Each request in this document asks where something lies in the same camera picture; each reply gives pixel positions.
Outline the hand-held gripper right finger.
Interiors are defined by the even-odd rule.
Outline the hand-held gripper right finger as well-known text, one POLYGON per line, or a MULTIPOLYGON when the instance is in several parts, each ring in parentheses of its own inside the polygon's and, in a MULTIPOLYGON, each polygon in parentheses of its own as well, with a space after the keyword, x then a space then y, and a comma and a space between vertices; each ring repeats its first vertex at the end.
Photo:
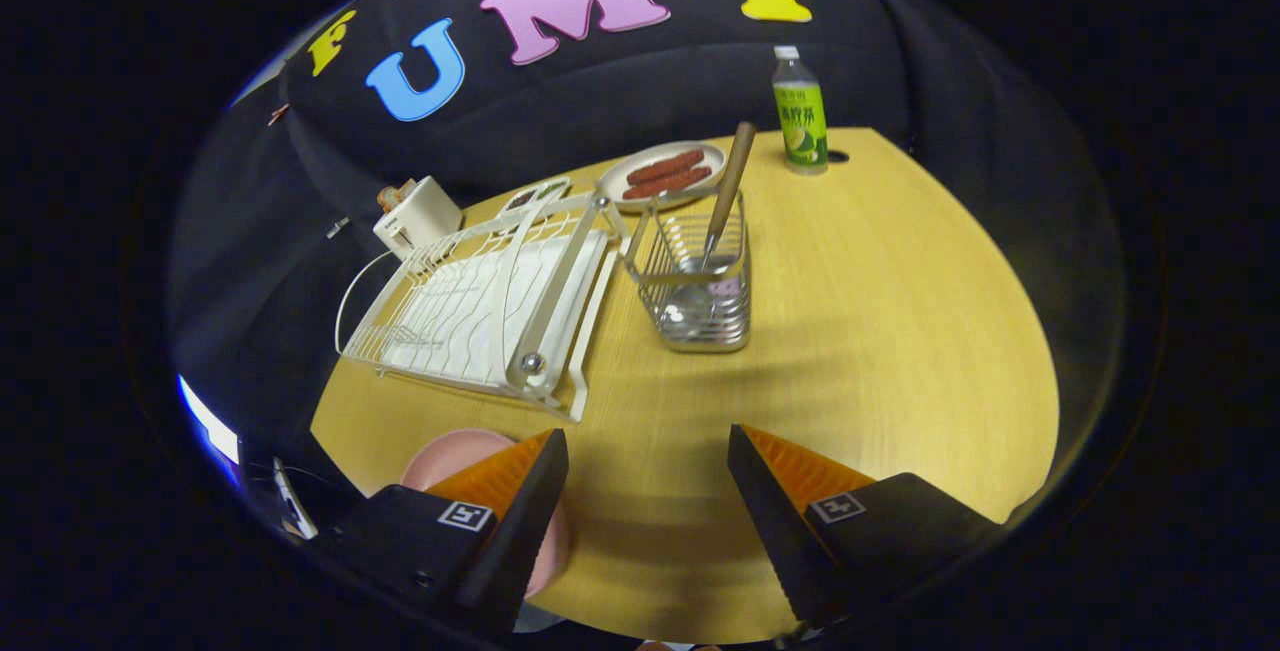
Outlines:
POLYGON ((874 480, 753 426, 730 428, 727 467, 794 615, 813 625, 883 611, 1004 532, 920 475, 874 480))

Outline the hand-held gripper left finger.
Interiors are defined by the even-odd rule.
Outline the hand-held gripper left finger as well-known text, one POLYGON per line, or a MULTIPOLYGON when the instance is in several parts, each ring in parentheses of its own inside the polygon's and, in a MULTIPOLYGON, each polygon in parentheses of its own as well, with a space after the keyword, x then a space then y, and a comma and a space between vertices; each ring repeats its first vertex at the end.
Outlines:
POLYGON ((306 542, 374 597, 465 636, 509 633, 570 469, 562 428, 428 490, 388 483, 306 542))

